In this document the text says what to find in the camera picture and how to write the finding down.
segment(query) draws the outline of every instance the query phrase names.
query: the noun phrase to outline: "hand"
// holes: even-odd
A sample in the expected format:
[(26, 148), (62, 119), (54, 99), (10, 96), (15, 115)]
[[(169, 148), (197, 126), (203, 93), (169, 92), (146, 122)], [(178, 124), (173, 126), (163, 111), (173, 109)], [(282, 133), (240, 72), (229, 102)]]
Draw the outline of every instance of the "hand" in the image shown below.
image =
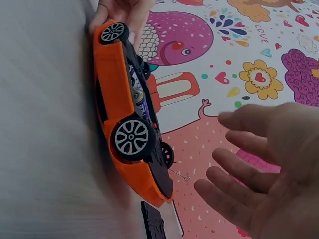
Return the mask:
[(155, 0), (99, 0), (98, 9), (90, 24), (90, 34), (109, 19), (124, 22), (129, 30), (129, 41), (137, 51), (144, 25)]
[(226, 139), (247, 153), (281, 166), (263, 173), (226, 149), (217, 149), (210, 180), (195, 189), (217, 212), (254, 239), (319, 237), (319, 109), (296, 103), (246, 105), (221, 113)]

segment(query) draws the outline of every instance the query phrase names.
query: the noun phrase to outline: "white surface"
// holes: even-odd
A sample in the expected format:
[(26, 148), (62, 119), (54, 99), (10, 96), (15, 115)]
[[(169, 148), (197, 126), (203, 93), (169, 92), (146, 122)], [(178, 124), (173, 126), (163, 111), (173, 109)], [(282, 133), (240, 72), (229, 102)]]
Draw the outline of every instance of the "white surface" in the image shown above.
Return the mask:
[[(146, 238), (140, 198), (99, 146), (93, 12), (88, 0), (0, 2), (1, 239)], [(178, 238), (172, 206), (161, 212)]]

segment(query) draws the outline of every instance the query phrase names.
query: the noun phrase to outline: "car wheel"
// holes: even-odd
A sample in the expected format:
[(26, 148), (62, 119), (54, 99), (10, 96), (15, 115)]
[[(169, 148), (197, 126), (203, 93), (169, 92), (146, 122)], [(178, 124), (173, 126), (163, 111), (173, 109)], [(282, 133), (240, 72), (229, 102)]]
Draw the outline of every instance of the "car wheel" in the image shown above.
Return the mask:
[(117, 39), (125, 42), (128, 38), (128, 27), (121, 22), (116, 22), (104, 29), (101, 34), (101, 43), (103, 45), (112, 44)]
[(160, 145), (161, 145), (161, 150), (163, 152), (165, 164), (166, 164), (167, 168), (171, 168), (173, 163), (174, 163), (174, 158), (175, 158), (174, 151), (169, 144), (167, 144), (163, 141), (160, 143)]
[(142, 72), (144, 75), (145, 80), (147, 80), (150, 77), (151, 69), (147, 62), (143, 61), (143, 59), (138, 56), (139, 65), (142, 68)]
[(113, 133), (114, 149), (128, 161), (145, 159), (151, 154), (155, 141), (155, 130), (146, 120), (138, 117), (124, 119)]

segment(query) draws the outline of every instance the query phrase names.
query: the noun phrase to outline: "toy car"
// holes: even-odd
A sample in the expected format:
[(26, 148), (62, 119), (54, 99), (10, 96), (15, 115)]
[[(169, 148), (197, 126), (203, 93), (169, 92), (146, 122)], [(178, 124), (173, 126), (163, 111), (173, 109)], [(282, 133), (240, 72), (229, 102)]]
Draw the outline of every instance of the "toy car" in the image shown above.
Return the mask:
[(93, 36), (97, 115), (110, 157), (145, 201), (170, 203), (172, 148), (163, 142), (146, 84), (150, 69), (128, 41), (125, 24), (108, 21)]

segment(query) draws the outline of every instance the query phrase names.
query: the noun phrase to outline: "colorful play mat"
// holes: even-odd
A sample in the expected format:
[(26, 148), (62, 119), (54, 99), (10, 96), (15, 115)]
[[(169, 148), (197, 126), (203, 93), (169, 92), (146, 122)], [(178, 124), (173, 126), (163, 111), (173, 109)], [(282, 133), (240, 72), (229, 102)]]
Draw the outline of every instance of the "colorful play mat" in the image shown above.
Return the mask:
[(261, 170), (279, 168), (229, 144), (216, 116), (249, 103), (318, 106), (318, 45), (319, 7), (302, 0), (173, 0), (154, 6), (139, 55), (151, 64), (149, 88), (163, 139), (175, 152), (171, 176), (183, 238), (249, 238), (210, 208), (193, 184), (216, 165), (212, 151), (218, 147)]

